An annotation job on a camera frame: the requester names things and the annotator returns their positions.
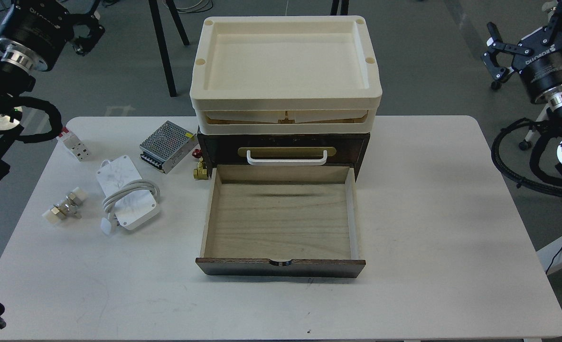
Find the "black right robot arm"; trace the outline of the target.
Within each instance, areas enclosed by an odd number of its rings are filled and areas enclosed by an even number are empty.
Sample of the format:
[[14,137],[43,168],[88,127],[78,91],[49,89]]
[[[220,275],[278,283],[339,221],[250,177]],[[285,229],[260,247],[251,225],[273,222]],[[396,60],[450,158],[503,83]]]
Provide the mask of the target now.
[[[502,40],[493,22],[487,28],[491,36],[481,60],[495,80],[495,87],[517,74],[530,102],[546,104],[541,119],[518,119],[501,130],[492,143],[492,162],[518,187],[562,198],[562,0],[545,26],[515,45]],[[524,126],[540,135],[530,153],[530,170],[537,181],[510,169],[500,155],[504,137]]]

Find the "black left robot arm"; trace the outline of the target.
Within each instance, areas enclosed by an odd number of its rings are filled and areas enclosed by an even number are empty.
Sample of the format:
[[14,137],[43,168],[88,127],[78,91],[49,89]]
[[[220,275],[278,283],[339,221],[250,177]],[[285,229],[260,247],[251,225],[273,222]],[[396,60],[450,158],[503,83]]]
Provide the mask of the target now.
[[[46,100],[23,93],[34,87],[31,71],[51,71],[67,43],[80,56],[92,51],[105,32],[96,16],[98,6],[94,0],[85,13],[70,13],[57,0],[12,3],[0,25],[0,181],[10,170],[3,155],[14,142],[45,142],[62,132],[60,111]],[[22,135],[21,106],[44,111],[50,130]]]

